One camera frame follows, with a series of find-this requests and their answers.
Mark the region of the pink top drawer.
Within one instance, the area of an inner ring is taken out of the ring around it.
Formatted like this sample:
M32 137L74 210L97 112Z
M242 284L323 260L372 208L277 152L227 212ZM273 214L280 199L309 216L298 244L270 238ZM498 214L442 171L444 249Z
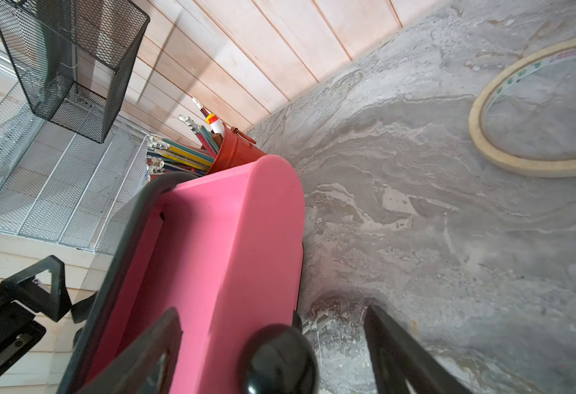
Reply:
M290 324L304 249L304 193L285 159L179 184L158 200L165 217L117 356L164 312L181 321L174 393L240 393L240 360L260 329Z

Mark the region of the red pencil cup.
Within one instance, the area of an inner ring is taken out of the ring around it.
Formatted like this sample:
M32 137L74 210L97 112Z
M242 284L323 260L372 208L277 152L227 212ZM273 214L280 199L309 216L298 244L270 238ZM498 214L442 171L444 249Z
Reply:
M239 129L227 126L222 145L207 174L249 164L263 156L265 152L257 147L255 140Z

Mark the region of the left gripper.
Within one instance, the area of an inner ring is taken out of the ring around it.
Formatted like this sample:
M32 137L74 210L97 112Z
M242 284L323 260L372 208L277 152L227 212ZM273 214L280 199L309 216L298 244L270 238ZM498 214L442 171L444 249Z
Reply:
M54 255L2 280L0 287L0 377L37 345L46 328L34 320L42 313L57 323L71 310L65 264Z

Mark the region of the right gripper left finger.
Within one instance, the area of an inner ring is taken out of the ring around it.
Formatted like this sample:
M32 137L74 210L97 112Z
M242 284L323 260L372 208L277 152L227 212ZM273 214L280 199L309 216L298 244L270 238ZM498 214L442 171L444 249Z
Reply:
M168 393L181 348L181 321L169 308L81 393Z

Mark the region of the black mesh wall basket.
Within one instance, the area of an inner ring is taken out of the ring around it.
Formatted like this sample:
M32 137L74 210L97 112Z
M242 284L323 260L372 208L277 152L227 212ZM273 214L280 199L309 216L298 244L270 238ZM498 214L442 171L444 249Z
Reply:
M99 144L149 23L132 1L0 1L0 38L33 115ZM79 83L79 54L112 73L105 95Z

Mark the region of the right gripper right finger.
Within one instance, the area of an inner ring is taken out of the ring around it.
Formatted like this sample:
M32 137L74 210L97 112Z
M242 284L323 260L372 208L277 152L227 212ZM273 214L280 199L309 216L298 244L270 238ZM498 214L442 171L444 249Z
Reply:
M370 305L365 337L379 393L468 393L382 307Z

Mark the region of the black drawer cabinet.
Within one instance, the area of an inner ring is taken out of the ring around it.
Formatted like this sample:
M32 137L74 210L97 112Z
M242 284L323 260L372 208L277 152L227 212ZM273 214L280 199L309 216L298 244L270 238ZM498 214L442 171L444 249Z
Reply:
M158 200L194 179L196 176L184 172L162 175L148 182L109 220L92 264L106 275L97 292L72 311L74 317L80 317L80 329L59 393L78 392L115 359L165 222Z

